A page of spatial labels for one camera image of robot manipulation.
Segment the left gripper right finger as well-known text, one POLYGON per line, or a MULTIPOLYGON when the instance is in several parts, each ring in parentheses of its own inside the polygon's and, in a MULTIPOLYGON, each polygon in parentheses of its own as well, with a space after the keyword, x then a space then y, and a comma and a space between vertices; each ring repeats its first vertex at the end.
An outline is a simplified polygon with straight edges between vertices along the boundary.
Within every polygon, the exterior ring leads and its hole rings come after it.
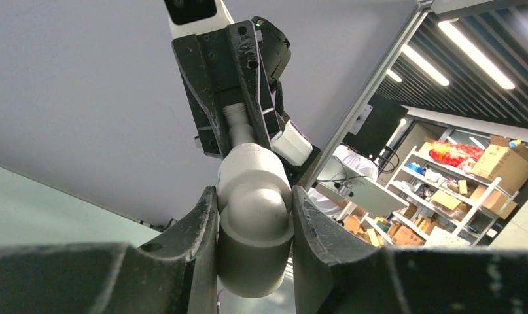
POLYGON ((372 313, 379 306, 366 278, 382 251, 316 208, 301 186, 292 190, 294 294, 297 313, 372 313))

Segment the white elbow fitting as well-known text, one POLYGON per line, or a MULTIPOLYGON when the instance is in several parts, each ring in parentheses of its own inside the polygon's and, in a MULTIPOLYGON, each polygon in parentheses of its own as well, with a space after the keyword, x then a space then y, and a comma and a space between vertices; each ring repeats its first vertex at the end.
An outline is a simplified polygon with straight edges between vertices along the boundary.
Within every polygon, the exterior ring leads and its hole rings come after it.
POLYGON ((294 237, 283 165, 272 151, 244 143, 222 161, 218 179, 217 275, 237 296, 267 296, 283 282, 294 237))

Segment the white plastic faucet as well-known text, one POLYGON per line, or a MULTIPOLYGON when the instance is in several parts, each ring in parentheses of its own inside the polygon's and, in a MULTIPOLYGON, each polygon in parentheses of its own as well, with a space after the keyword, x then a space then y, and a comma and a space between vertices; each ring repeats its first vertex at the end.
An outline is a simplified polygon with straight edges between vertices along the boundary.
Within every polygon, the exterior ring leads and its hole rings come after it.
POLYGON ((233 147, 245 143, 256 143, 255 134, 247 115, 244 103, 236 103, 223 108, 229 130, 228 135, 233 147))

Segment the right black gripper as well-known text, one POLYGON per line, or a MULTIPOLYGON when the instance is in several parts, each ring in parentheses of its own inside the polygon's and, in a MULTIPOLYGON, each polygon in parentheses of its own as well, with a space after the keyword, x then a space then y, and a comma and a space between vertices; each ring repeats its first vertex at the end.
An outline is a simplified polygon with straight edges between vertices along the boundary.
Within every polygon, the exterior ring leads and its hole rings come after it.
POLYGON ((217 109, 237 103, 246 104, 256 143, 270 149, 281 131, 283 103, 274 93, 286 68, 286 35, 268 20, 246 20, 179 37, 171 47, 203 153, 213 158, 229 153, 217 109))

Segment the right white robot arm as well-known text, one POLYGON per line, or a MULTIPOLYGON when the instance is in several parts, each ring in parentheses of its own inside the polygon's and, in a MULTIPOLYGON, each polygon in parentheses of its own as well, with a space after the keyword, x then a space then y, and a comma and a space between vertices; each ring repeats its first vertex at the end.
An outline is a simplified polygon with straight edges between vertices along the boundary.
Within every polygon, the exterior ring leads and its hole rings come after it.
POLYGON ((204 154, 224 159, 232 150, 224 110, 242 103, 255 143, 277 154, 289 184, 298 184, 320 149, 285 110, 279 78, 291 57, 287 36, 267 19, 254 16, 174 39, 171 47, 204 154))

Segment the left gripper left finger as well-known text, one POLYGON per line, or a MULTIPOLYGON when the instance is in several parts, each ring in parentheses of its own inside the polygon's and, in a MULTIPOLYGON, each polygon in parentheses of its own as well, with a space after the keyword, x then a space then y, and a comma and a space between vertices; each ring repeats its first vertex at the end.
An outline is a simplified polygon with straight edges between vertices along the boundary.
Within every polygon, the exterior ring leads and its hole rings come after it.
POLYGON ((142 244, 140 251, 161 260, 160 274, 167 285, 159 299, 159 313, 216 313, 218 200, 207 186, 194 208, 173 226, 142 244))

